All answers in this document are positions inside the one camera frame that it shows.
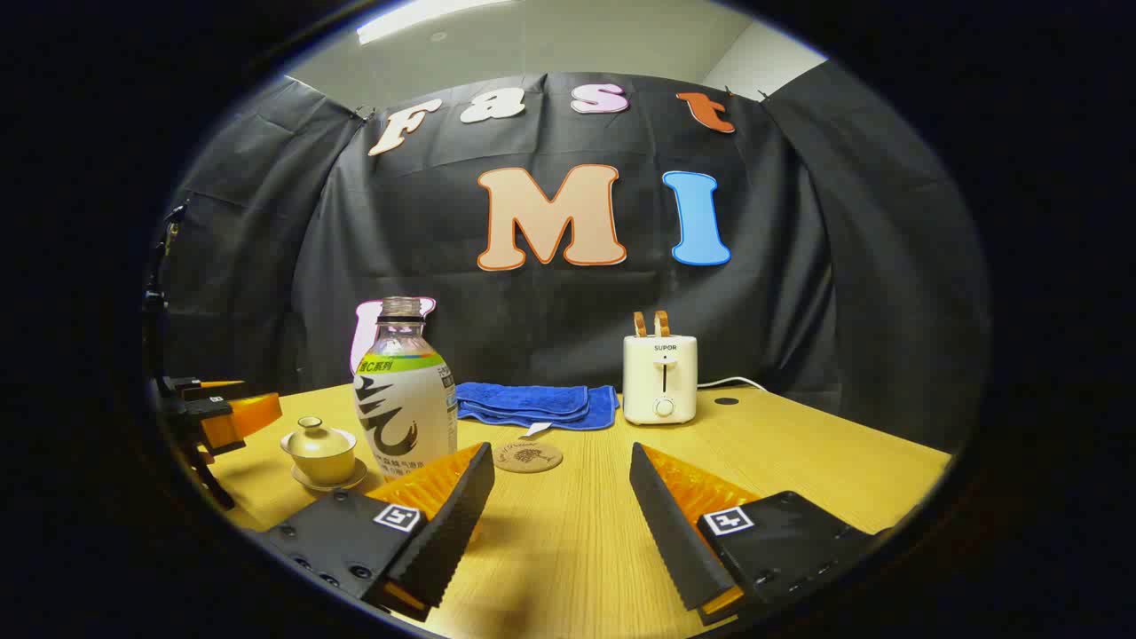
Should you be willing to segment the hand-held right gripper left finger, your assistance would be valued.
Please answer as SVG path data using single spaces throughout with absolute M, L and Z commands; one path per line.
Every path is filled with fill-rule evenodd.
M 438 608 L 495 481 L 488 442 L 362 493 L 339 489 L 258 534 L 277 558 L 377 608 Z

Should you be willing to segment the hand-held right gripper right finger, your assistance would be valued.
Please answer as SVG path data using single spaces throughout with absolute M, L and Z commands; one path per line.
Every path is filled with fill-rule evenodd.
M 641 442 L 629 481 L 673 586 L 707 626 L 803 599 L 877 540 L 795 491 L 759 496 Z

